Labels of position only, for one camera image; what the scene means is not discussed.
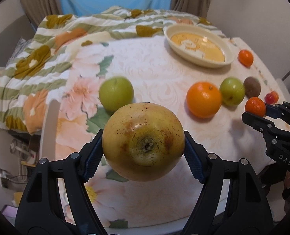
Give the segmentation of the patterned pillow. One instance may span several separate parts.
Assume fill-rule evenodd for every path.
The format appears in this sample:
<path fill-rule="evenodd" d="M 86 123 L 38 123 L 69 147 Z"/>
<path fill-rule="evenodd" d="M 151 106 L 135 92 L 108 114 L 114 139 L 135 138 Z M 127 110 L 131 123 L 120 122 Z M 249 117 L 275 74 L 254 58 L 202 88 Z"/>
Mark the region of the patterned pillow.
<path fill-rule="evenodd" d="M 11 57 L 9 58 L 9 60 L 6 63 L 6 66 L 8 66 L 9 64 L 13 63 L 15 58 L 17 57 L 17 55 L 19 55 L 21 52 L 23 52 L 23 50 L 28 47 L 28 45 L 30 45 L 30 43 L 32 42 L 32 39 L 29 40 L 25 40 L 23 37 L 21 37 L 19 39 L 19 41 L 17 42 L 15 49 L 11 55 Z"/>

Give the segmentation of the green apple left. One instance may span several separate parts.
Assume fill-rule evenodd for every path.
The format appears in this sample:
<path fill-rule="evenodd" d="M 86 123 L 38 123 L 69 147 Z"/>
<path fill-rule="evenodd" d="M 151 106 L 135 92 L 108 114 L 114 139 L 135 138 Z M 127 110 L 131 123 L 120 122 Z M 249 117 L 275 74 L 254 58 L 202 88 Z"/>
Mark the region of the green apple left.
<path fill-rule="evenodd" d="M 133 85 L 123 76 L 116 76 L 105 80 L 99 89 L 100 102 L 110 112 L 115 112 L 121 107 L 132 103 L 133 98 Z"/>

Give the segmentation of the large orange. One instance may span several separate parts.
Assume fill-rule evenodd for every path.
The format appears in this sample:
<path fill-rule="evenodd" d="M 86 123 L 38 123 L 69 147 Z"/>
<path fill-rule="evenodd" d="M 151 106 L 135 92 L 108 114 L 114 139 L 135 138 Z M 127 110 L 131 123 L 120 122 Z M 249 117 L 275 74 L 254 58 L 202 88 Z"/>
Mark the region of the large orange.
<path fill-rule="evenodd" d="M 215 85 L 201 81 L 190 86 L 186 103 L 194 116 L 208 119 L 219 111 L 222 105 L 222 95 Z"/>

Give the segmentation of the small mandarin front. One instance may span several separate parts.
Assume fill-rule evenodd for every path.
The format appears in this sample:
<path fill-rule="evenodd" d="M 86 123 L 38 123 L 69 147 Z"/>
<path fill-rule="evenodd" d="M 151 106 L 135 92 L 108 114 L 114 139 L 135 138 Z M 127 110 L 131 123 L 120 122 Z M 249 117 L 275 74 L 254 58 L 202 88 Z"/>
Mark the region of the small mandarin front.
<path fill-rule="evenodd" d="M 259 117 L 264 117 L 266 115 L 266 105 L 258 97 L 249 98 L 244 110 L 245 112 L 249 112 Z"/>

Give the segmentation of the cream duck plate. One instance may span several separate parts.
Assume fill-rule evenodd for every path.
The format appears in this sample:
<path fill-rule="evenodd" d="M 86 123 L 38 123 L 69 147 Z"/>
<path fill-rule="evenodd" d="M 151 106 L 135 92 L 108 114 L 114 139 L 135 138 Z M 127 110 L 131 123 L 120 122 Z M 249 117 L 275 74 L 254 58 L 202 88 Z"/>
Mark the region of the cream duck plate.
<path fill-rule="evenodd" d="M 227 42 L 202 27 L 170 25 L 164 30 L 164 35 L 176 54 L 198 66 L 217 69 L 229 66 L 235 60 Z"/>

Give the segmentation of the green apple right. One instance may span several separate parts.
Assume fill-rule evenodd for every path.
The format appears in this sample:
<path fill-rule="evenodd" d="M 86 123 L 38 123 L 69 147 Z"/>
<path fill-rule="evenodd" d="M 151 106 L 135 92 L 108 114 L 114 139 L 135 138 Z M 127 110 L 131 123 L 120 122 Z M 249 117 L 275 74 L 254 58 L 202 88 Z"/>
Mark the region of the green apple right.
<path fill-rule="evenodd" d="M 238 106 L 246 95 L 243 83 L 234 77 L 224 79 L 219 90 L 223 103 L 230 107 Z"/>

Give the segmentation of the green striped floral duvet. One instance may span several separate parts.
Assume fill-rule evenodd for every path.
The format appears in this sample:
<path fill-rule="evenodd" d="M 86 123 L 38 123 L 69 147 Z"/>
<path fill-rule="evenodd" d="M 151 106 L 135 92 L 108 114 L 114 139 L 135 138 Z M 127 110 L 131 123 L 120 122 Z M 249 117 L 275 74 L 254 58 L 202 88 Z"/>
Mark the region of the green striped floral duvet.
<path fill-rule="evenodd" d="M 207 19 L 171 10 L 139 10 L 112 6 L 100 14 L 48 15 L 34 37 L 0 68 L 0 130 L 35 134 L 41 131 L 52 100 L 62 116 L 90 123 L 100 107 L 99 86 L 114 56 L 113 40 L 161 36 L 173 24 L 191 24 L 218 36 Z"/>

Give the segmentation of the orange near plate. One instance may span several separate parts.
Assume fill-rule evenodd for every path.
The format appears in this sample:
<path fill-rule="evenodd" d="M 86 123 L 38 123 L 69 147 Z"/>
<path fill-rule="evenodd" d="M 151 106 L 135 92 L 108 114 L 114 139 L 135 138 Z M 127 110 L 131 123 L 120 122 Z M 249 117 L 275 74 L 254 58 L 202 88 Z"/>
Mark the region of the orange near plate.
<path fill-rule="evenodd" d="M 254 61 L 253 54 L 246 49 L 242 49 L 238 53 L 238 61 L 245 67 L 251 67 Z"/>

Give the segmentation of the large yellow-brown pear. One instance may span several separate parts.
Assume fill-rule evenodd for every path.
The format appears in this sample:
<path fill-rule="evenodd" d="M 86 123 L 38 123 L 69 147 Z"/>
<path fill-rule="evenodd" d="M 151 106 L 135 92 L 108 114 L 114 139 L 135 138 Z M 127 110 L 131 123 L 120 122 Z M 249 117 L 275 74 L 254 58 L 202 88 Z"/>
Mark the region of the large yellow-brown pear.
<path fill-rule="evenodd" d="M 149 102 L 118 109 L 102 133 L 106 161 L 132 181 L 152 181 L 168 174 L 181 159 L 184 147 L 184 129 L 176 115 Z"/>

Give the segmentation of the small orange tomato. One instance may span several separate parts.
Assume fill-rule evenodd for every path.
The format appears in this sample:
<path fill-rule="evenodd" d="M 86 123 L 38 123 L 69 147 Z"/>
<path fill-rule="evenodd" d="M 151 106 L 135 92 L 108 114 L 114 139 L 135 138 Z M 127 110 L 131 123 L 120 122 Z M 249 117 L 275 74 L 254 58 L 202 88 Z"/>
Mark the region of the small orange tomato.
<path fill-rule="evenodd" d="M 276 91 L 271 91 L 270 95 L 272 96 L 273 98 L 273 103 L 277 103 L 278 100 L 279 100 L 279 95 Z"/>

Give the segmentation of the brown kiwi with sticker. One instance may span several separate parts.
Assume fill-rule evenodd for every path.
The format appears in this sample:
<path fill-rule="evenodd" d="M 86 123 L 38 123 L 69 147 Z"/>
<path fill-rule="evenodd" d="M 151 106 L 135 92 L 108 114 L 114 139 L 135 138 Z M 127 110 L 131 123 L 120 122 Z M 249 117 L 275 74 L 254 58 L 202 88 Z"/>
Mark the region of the brown kiwi with sticker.
<path fill-rule="evenodd" d="M 261 93 L 261 85 L 254 77 L 247 77 L 243 82 L 245 93 L 248 98 L 258 97 Z"/>

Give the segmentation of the green apple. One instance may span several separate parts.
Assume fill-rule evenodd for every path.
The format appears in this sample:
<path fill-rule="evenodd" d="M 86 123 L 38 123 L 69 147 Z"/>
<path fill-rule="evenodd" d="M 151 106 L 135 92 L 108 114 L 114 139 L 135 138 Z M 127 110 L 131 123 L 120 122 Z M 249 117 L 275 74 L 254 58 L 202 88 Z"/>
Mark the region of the green apple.
<path fill-rule="evenodd" d="M 110 112 L 115 112 L 121 107 L 132 103 L 133 98 L 133 85 L 123 76 L 116 76 L 105 80 L 99 89 L 100 102 Z"/>
<path fill-rule="evenodd" d="M 219 90 L 223 103 L 230 107 L 238 106 L 246 95 L 243 83 L 234 77 L 224 79 Z"/>

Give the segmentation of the red cherry tomato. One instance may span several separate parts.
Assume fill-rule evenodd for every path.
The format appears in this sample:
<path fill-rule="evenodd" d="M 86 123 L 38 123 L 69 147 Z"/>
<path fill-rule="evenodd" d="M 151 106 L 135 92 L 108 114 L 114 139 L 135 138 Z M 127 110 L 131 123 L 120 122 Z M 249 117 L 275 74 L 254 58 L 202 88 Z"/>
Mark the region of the red cherry tomato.
<path fill-rule="evenodd" d="M 275 96 L 272 93 L 266 94 L 265 103 L 273 105 L 275 103 Z"/>

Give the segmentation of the grey upholstered headboard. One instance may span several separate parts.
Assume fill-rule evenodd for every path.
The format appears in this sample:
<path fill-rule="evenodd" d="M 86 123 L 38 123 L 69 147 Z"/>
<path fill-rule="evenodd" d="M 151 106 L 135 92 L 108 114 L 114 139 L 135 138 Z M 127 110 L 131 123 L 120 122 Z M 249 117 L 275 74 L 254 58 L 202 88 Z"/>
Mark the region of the grey upholstered headboard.
<path fill-rule="evenodd" d="M 21 16 L 0 33 L 0 67 L 5 67 L 20 38 L 31 39 L 35 34 L 28 17 Z"/>

